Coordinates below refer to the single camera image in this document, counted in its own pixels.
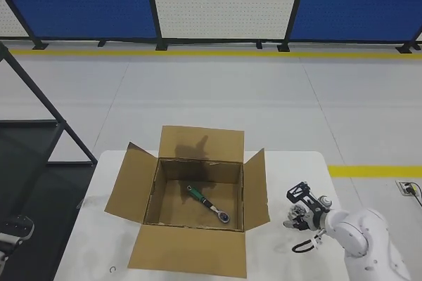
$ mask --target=power outlet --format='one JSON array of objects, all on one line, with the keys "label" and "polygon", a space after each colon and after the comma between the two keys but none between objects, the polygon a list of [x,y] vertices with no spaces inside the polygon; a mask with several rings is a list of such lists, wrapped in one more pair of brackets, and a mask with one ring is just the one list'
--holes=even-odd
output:
[{"label": "power outlet", "polygon": [[413,196],[410,192],[407,191],[407,188],[409,187],[408,184],[411,184],[414,191],[416,191],[416,196],[419,196],[419,191],[417,190],[416,186],[409,181],[395,181],[395,183],[397,184],[397,187],[403,196]]}]

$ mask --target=blue panel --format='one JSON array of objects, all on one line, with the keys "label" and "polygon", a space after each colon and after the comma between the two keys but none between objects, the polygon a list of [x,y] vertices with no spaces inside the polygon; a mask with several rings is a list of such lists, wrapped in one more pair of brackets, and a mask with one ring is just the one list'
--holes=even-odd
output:
[{"label": "blue panel", "polygon": [[14,0],[37,37],[156,38],[148,0]]},{"label": "blue panel", "polygon": [[408,41],[422,0],[301,0],[291,40]]}]

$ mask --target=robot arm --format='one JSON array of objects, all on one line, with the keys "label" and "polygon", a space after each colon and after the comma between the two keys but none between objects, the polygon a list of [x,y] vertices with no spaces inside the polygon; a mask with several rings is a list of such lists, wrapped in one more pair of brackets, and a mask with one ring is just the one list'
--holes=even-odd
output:
[{"label": "robot arm", "polygon": [[[309,211],[294,205],[288,216],[290,220],[283,222],[284,226],[319,230],[314,239],[327,234],[338,241],[345,249],[344,261],[351,281],[411,279],[400,253],[391,242],[388,224],[377,211],[362,209],[349,213],[329,209],[331,202],[322,197],[316,199],[304,182],[289,190],[287,198],[293,203],[305,203]],[[294,252],[304,252],[313,247],[304,251],[294,248]]]},{"label": "robot arm", "polygon": [[9,256],[25,241],[31,238],[34,224],[26,216],[11,216],[0,226],[0,276]]}]

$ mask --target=ratchet wrench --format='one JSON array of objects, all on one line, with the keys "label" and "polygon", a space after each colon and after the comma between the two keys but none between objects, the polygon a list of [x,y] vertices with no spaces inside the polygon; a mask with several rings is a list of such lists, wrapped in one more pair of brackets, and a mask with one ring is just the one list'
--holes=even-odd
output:
[{"label": "ratchet wrench", "polygon": [[198,192],[198,190],[196,190],[190,185],[188,185],[186,189],[188,190],[189,194],[194,199],[198,200],[199,202],[204,204],[207,208],[215,212],[217,215],[217,218],[219,218],[219,220],[222,223],[228,223],[230,221],[230,216],[227,213],[225,213],[224,211],[220,211],[218,208],[216,208],[208,199],[205,198],[205,196],[203,196],[200,192]]}]

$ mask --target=green handle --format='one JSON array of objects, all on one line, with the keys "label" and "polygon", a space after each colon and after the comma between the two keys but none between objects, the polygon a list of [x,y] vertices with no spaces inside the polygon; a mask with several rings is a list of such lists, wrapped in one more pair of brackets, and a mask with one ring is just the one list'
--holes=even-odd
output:
[{"label": "green handle", "polygon": [[196,190],[192,186],[188,185],[187,190],[189,191],[189,194],[196,200],[202,202],[205,199],[205,196],[203,196],[200,192],[198,192],[198,190]]}]

